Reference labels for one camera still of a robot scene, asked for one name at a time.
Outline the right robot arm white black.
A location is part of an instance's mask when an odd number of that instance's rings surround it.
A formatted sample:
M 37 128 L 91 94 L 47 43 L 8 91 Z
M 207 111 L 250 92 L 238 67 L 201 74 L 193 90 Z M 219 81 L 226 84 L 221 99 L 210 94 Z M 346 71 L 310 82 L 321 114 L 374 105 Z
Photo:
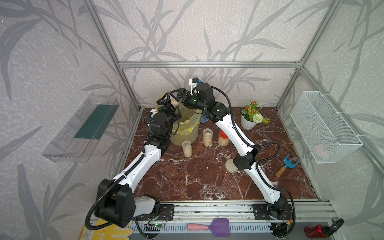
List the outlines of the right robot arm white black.
M 235 122 L 229 97 L 217 87 L 207 83 L 198 83 L 192 91 L 180 88 L 169 92 L 169 94 L 175 101 L 183 104 L 186 108 L 201 110 L 204 116 L 229 137 L 239 154 L 234 159 L 235 166 L 244 171 L 258 187 L 268 207 L 268 215 L 272 219 L 280 219 L 289 206 L 289 201 L 282 194 L 282 191 L 286 189 L 273 187 L 263 172 L 261 163 L 277 157 L 280 153 L 281 145 L 278 142 L 255 145 L 249 140 Z M 269 158 L 257 161 L 256 156 L 258 152 L 270 145 L 278 147 L 277 153 Z

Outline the clear oatmeal jar small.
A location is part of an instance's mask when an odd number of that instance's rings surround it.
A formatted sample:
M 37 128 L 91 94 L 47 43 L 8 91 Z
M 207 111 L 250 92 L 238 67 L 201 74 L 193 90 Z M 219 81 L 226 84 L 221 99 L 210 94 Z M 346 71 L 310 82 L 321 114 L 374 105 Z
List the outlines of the clear oatmeal jar small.
M 182 147 L 183 147 L 184 156 L 186 158 L 190 158 L 193 154 L 192 143 L 190 141 L 184 141 L 182 143 Z

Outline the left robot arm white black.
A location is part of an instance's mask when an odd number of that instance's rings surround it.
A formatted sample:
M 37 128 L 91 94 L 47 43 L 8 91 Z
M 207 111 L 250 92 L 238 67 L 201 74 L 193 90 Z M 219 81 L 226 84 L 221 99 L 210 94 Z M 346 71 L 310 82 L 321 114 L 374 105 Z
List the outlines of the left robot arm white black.
M 104 179 L 99 184 L 97 199 L 85 219 L 88 230 L 100 230 L 110 225 L 123 228 L 132 219 L 152 214 L 157 209 L 155 199 L 134 197 L 141 179 L 170 146 L 174 122 L 180 118 L 172 100 L 159 100 L 157 105 L 159 108 L 151 115 L 150 130 L 140 154 L 113 179 Z

